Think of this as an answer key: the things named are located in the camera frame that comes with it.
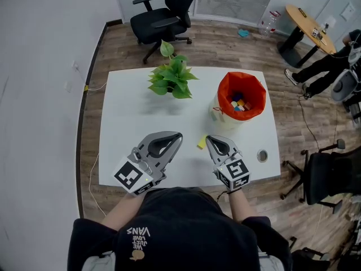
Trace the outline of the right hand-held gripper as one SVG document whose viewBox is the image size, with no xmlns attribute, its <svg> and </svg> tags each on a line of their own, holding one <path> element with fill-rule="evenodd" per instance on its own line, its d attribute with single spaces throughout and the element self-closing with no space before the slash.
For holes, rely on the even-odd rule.
<svg viewBox="0 0 361 271">
<path fill-rule="evenodd" d="M 220 135 L 208 135 L 205 141 L 210 157 L 215 164 L 213 173 L 218 180 L 223 182 L 229 193 L 240 190 L 250 182 L 251 172 L 234 141 Z"/>
</svg>

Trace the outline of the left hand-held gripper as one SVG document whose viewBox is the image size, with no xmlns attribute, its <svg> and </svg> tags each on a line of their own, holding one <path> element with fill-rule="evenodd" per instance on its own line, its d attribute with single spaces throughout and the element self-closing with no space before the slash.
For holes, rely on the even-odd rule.
<svg viewBox="0 0 361 271">
<path fill-rule="evenodd" d="M 147 135 L 113 171 L 113 178 L 132 196 L 139 196 L 166 178 L 170 163 L 183 142 L 180 132 L 162 131 Z"/>
</svg>

